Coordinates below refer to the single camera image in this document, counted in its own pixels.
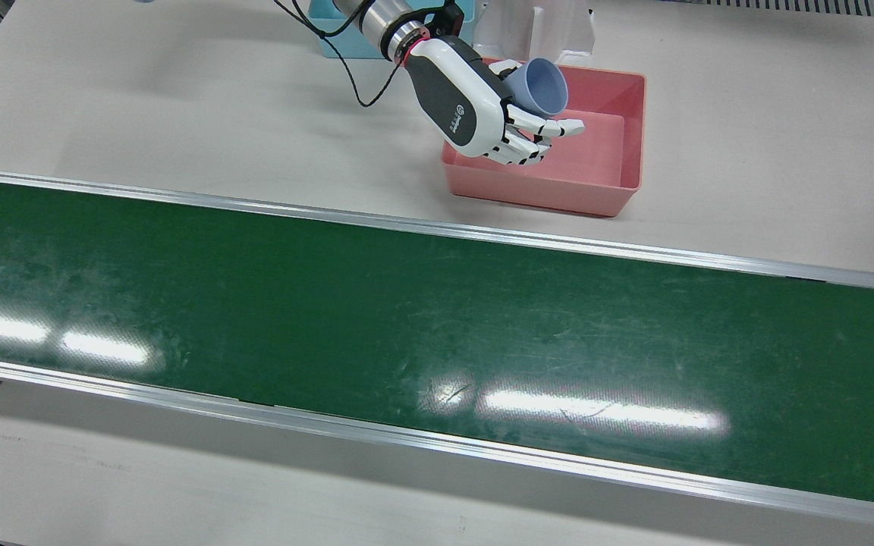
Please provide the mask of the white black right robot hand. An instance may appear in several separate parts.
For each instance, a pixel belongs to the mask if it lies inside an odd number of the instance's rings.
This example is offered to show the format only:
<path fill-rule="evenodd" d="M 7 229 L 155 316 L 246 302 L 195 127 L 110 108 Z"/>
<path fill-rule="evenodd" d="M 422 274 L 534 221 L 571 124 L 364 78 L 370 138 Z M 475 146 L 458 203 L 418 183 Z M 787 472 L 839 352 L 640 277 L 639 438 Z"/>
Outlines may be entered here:
<path fill-rule="evenodd" d="M 547 59 L 486 64 L 461 39 L 441 36 L 416 42 L 404 68 L 423 113 L 465 158 L 536 165 L 556 138 L 585 131 L 582 120 L 558 118 L 567 83 Z"/>

